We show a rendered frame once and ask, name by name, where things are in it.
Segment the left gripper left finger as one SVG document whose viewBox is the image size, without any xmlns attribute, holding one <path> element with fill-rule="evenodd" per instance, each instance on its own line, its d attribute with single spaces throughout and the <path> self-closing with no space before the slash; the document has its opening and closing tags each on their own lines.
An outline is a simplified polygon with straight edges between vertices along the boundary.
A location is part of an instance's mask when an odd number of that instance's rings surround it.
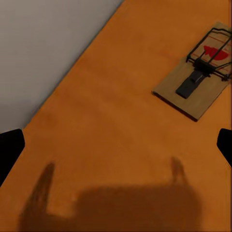
<svg viewBox="0 0 232 232">
<path fill-rule="evenodd" d="M 0 186 L 25 148 L 21 129 L 0 134 Z"/>
</svg>

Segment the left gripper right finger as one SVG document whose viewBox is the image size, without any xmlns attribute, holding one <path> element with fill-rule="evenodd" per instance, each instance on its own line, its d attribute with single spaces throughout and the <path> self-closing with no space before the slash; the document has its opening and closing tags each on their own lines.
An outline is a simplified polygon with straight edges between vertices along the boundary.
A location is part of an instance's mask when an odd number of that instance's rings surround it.
<svg viewBox="0 0 232 232">
<path fill-rule="evenodd" d="M 217 139 L 217 147 L 232 166 L 232 130 L 222 128 Z"/>
</svg>

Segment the mousetrap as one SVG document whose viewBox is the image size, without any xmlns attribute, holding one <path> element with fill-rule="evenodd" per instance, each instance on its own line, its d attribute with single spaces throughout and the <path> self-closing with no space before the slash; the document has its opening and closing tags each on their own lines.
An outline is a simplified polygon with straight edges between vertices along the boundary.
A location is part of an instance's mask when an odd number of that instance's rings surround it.
<svg viewBox="0 0 232 232">
<path fill-rule="evenodd" d="M 232 81 L 232 27 L 216 22 L 153 90 L 198 121 Z"/>
</svg>

